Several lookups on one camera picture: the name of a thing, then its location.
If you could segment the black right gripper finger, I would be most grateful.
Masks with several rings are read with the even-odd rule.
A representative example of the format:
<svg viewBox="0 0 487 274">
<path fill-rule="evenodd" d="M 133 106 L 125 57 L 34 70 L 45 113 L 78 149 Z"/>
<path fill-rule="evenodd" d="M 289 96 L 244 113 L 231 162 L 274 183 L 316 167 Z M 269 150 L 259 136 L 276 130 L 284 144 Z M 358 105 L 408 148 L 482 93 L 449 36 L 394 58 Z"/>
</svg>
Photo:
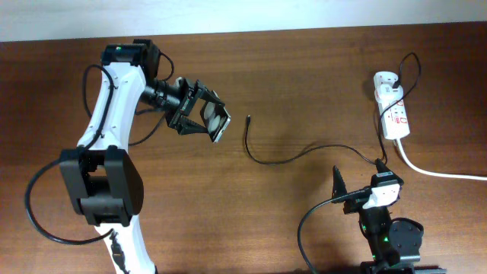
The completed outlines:
<svg viewBox="0 0 487 274">
<path fill-rule="evenodd" d="M 380 174 L 384 174 L 385 177 L 389 177 L 390 179 L 394 179 L 397 181 L 397 183 L 402 186 L 404 184 L 404 181 L 402 178 L 400 178 L 397 174 L 392 172 L 384 162 L 382 162 L 381 159 L 377 158 L 375 160 L 375 167 L 377 169 L 377 177 L 380 176 Z"/>
<path fill-rule="evenodd" d="M 345 186 L 345 181 L 337 166 L 333 167 L 333 191 L 332 203 L 340 203 L 345 201 L 348 191 Z"/>
</svg>

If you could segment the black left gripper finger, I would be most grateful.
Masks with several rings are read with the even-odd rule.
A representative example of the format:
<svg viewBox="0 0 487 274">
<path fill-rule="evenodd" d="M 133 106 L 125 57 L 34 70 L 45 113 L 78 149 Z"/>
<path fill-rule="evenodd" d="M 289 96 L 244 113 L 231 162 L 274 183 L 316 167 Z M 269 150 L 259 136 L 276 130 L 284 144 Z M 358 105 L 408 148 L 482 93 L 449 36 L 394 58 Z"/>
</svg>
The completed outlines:
<svg viewBox="0 0 487 274">
<path fill-rule="evenodd" d="M 186 116 L 181 116 L 177 122 L 177 132 L 179 135 L 206 134 L 208 130 L 204 126 L 188 119 Z"/>
<path fill-rule="evenodd" d="M 210 91 L 200 80 L 196 81 L 196 96 L 207 102 L 211 102 L 220 106 L 224 106 L 225 103 L 214 92 Z"/>
</svg>

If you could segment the black Samsung smartphone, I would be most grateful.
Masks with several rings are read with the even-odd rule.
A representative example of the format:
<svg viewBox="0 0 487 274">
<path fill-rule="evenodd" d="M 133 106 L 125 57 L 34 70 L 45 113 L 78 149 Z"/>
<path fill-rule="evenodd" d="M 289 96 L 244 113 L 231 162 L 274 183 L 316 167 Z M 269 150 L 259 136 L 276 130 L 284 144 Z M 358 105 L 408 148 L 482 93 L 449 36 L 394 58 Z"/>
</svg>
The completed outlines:
<svg viewBox="0 0 487 274">
<path fill-rule="evenodd" d="M 229 112 L 222 105 L 206 102 L 200 111 L 200 115 L 212 142 L 219 142 L 231 121 Z"/>
</svg>

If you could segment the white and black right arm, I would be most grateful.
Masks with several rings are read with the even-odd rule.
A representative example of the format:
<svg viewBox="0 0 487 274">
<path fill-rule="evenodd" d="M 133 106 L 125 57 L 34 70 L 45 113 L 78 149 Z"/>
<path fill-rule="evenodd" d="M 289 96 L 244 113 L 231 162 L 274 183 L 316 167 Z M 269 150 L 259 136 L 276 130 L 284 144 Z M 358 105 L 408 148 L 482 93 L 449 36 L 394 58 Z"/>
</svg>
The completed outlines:
<svg viewBox="0 0 487 274">
<path fill-rule="evenodd" d="M 369 185 L 349 192 L 338 167 L 333 167 L 334 203 L 343 204 L 343 212 L 359 214 L 358 222 L 371 249 L 373 260 L 360 265 L 362 273 L 446 273 L 439 266 L 420 266 L 420 247 L 425 229 L 410 218 L 392 218 L 389 206 L 399 201 L 404 181 L 382 160 L 375 161 L 377 173 Z"/>
</svg>

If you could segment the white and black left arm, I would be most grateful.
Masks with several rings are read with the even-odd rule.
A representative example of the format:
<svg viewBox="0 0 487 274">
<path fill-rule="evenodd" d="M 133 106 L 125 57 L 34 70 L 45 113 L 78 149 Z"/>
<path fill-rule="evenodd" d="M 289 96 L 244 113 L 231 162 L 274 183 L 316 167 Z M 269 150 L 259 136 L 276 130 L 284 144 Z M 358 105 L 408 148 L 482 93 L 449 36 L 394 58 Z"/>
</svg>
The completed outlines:
<svg viewBox="0 0 487 274">
<path fill-rule="evenodd" d="M 156 273 L 142 236 L 143 181 L 129 157 L 129 134 L 142 102 L 164 112 L 181 135 L 203 133 L 216 143 L 231 116 L 215 91 L 200 81 L 157 78 L 163 53 L 151 40 L 110 44 L 100 63 L 100 93 L 75 149 L 59 167 L 75 212 L 95 227 L 117 273 Z"/>
</svg>

